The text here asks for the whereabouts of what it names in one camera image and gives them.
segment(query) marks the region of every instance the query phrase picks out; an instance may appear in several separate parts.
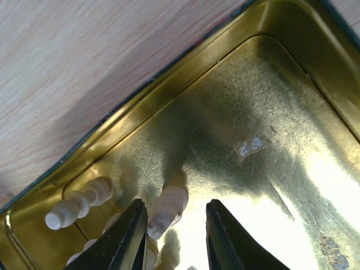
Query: metal tin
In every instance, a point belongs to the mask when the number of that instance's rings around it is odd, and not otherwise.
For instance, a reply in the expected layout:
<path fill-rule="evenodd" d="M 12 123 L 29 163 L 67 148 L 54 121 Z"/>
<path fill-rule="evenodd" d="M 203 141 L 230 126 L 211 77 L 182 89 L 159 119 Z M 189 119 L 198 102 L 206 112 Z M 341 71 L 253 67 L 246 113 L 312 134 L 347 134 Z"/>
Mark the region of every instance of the metal tin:
<path fill-rule="evenodd" d="M 177 185 L 190 200 L 154 243 L 157 269 L 208 268 L 211 199 L 291 269 L 360 268 L 360 53 L 349 34 L 327 1 L 248 2 L 2 209 L 0 260 L 61 269 L 134 198 L 151 209 Z M 54 203 L 95 177 L 112 198 L 48 229 Z"/>

